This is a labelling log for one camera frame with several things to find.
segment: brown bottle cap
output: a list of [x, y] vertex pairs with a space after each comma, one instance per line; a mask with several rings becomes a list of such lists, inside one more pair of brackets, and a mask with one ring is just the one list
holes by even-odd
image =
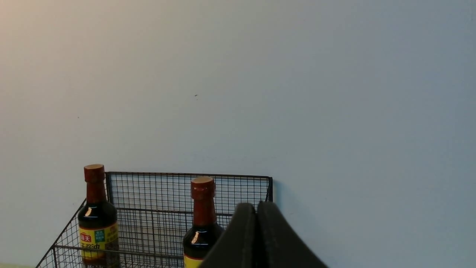
[[191, 181], [192, 198], [195, 200], [215, 197], [215, 180], [211, 177], [198, 177]]
[[104, 165], [94, 164], [84, 167], [84, 181], [98, 183], [104, 181]]

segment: yellow label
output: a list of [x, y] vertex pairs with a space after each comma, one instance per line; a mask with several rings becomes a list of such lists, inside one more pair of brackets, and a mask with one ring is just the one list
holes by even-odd
[[187, 255], [183, 256], [183, 264], [185, 265], [185, 268], [198, 268], [202, 261], [202, 259], [190, 258]]
[[79, 241], [81, 247], [85, 249], [81, 251], [83, 258], [103, 258], [105, 252], [90, 251], [86, 250], [86, 248], [118, 250], [116, 249], [118, 245], [118, 225], [115, 223], [103, 229], [84, 229], [79, 227]]

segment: dark glass bottle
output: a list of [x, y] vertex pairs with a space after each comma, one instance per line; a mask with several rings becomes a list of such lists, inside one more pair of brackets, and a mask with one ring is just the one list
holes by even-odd
[[87, 183], [86, 204], [78, 212], [78, 221], [79, 242], [84, 248], [81, 256], [86, 268], [120, 267], [118, 253], [86, 250], [119, 250], [117, 210], [106, 200], [104, 179], [103, 165], [84, 167], [84, 180]]
[[185, 268], [198, 268], [205, 255], [217, 242], [224, 229], [217, 224], [215, 212], [215, 181], [199, 177], [191, 181], [193, 226], [183, 238]]

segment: wire basket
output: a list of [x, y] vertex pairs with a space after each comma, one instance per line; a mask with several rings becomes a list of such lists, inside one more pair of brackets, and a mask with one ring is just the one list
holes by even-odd
[[[106, 172], [107, 199], [118, 212], [122, 268], [182, 268], [182, 238], [192, 226], [190, 181], [215, 179], [217, 222], [226, 227], [238, 203], [258, 206], [273, 201], [272, 178], [267, 176]], [[78, 208], [37, 268], [80, 268]]]

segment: white wall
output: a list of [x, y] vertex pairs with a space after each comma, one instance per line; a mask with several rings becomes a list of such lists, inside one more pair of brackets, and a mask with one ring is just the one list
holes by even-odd
[[475, 16], [475, 0], [0, 0], [0, 262], [35, 265], [100, 162], [274, 176], [332, 268], [473, 267]]

